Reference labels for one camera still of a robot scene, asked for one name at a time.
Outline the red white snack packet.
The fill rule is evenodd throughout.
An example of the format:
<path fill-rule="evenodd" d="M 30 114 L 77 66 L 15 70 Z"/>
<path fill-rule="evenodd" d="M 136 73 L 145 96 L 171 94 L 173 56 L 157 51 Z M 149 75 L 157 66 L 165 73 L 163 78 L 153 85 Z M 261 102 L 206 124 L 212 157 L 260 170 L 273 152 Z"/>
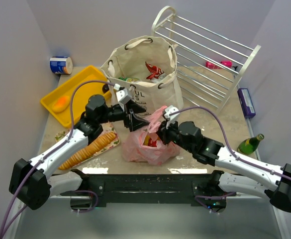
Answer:
<path fill-rule="evenodd" d="M 160 83 L 162 80 L 164 80 L 167 76 L 167 74 L 159 67 L 155 65 L 151 65 L 147 62 L 145 62 L 146 68 L 150 72 L 150 75 L 146 77 L 147 80 L 149 80 L 152 83 Z"/>

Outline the pink plastic bag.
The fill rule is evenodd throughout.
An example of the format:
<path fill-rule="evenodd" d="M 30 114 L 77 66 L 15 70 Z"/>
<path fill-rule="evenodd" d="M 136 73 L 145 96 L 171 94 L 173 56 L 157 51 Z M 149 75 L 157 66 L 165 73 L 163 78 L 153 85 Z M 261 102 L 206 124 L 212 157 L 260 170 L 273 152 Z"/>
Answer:
<path fill-rule="evenodd" d="M 162 165 L 168 159 L 180 154 L 180 147 L 170 142 L 164 144 L 161 148 L 144 146 L 143 142 L 148 135 L 152 140 L 160 140 L 156 134 L 161 125 L 160 118 L 166 106 L 160 107 L 151 115 L 146 116 L 145 120 L 149 122 L 134 132 L 130 132 L 126 140 L 122 143 L 122 158 L 128 162 L 147 162 L 151 165 Z"/>

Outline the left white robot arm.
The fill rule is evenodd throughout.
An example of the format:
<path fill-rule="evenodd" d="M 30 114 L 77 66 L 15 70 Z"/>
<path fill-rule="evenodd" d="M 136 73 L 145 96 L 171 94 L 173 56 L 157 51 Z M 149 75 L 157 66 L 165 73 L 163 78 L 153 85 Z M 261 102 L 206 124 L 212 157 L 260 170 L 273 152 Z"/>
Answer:
<path fill-rule="evenodd" d="M 96 142 L 103 131 L 102 124 L 122 121 L 135 131 L 149 124 L 138 117 L 145 111 L 133 100 L 108 107 L 102 95 L 91 96 L 80 120 L 61 141 L 29 161 L 20 159 L 14 164 L 8 190 L 30 209 L 40 208 L 52 196 L 49 178 L 73 154 Z"/>

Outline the red toy apple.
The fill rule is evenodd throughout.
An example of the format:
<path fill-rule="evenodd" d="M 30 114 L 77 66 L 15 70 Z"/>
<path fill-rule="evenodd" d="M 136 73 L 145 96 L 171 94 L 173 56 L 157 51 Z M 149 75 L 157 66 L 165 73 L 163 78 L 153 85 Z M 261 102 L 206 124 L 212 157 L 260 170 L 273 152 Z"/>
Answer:
<path fill-rule="evenodd" d="M 161 148 L 164 144 L 161 140 L 152 141 L 152 146 L 155 148 Z"/>

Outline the beige canvas tote bag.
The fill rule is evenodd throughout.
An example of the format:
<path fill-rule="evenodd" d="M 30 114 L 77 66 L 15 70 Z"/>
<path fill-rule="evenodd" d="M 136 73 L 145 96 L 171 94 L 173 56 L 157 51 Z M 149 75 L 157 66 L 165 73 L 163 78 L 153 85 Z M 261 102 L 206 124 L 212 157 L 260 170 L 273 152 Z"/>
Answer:
<path fill-rule="evenodd" d="M 161 68 L 166 78 L 160 83 L 152 83 L 146 79 L 150 72 L 145 62 Z M 177 56 L 173 46 L 161 37 L 141 36 L 114 49 L 100 70 L 114 84 L 132 91 L 132 100 L 143 107 L 146 112 L 140 113 L 144 118 L 162 106 L 173 105 L 182 109 L 184 101 L 177 80 Z M 137 78 L 141 82 L 128 83 L 119 77 Z"/>

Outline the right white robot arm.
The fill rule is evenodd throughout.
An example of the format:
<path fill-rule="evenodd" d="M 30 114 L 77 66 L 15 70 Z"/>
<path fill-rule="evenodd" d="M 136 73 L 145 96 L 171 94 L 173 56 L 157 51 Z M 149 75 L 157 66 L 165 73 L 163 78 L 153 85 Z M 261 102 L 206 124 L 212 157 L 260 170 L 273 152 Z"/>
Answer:
<path fill-rule="evenodd" d="M 164 144 L 178 145 L 199 163 L 238 173 L 238 176 L 223 173 L 219 177 L 218 186 L 222 191 L 268 198 L 274 207 L 291 213 L 291 164 L 272 165 L 239 154 L 204 136 L 192 121 L 171 125 L 165 121 L 157 135 Z"/>

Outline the green chips bag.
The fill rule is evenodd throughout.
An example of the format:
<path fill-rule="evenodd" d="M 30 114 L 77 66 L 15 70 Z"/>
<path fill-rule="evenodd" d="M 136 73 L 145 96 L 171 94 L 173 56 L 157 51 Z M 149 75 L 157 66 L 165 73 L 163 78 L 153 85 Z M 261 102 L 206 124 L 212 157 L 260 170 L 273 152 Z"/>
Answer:
<path fill-rule="evenodd" d="M 141 82 L 139 79 L 137 78 L 130 78 L 130 77 L 119 77 L 118 78 L 119 80 L 122 80 L 122 81 L 125 81 L 125 82 L 128 82 L 128 83 L 139 83 Z"/>

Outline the yellow plastic tray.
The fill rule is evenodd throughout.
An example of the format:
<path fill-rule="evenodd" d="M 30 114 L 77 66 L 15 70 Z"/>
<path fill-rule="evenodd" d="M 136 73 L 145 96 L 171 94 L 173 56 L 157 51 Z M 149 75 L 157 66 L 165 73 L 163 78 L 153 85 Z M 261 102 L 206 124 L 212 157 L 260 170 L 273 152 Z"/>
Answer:
<path fill-rule="evenodd" d="M 45 107 L 63 127 L 71 127 L 70 106 L 67 106 L 62 112 L 58 113 L 53 111 L 53 106 L 60 97 L 71 97 L 75 88 L 88 80 L 100 80 L 105 82 L 106 77 L 96 67 L 87 66 L 40 100 L 42 106 Z M 111 98 L 111 92 L 107 91 L 104 93 L 102 88 L 103 83 L 89 83 L 80 87 L 76 91 L 72 104 L 74 122 L 77 122 L 80 119 L 82 112 L 85 111 L 88 99 L 91 96 L 100 94 L 104 96 L 106 100 Z"/>

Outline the orange toy mango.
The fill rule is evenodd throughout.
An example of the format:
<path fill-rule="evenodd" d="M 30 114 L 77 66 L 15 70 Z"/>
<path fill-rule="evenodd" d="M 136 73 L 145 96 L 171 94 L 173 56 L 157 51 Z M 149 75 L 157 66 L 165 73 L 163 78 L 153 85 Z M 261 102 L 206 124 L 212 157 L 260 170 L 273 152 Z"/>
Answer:
<path fill-rule="evenodd" d="M 52 111 L 55 113 L 63 112 L 68 105 L 70 104 L 70 97 L 69 96 L 61 96 L 57 99 L 57 101 L 52 106 Z"/>

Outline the yellow toy banana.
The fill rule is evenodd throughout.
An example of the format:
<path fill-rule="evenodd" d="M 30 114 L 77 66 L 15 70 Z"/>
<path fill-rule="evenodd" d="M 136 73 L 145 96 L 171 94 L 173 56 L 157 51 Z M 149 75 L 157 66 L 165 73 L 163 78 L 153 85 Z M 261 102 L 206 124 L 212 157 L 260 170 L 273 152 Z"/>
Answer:
<path fill-rule="evenodd" d="M 157 143 L 155 140 L 152 140 L 150 136 L 146 136 L 145 140 L 143 142 L 144 146 L 149 146 L 149 147 L 156 147 Z"/>

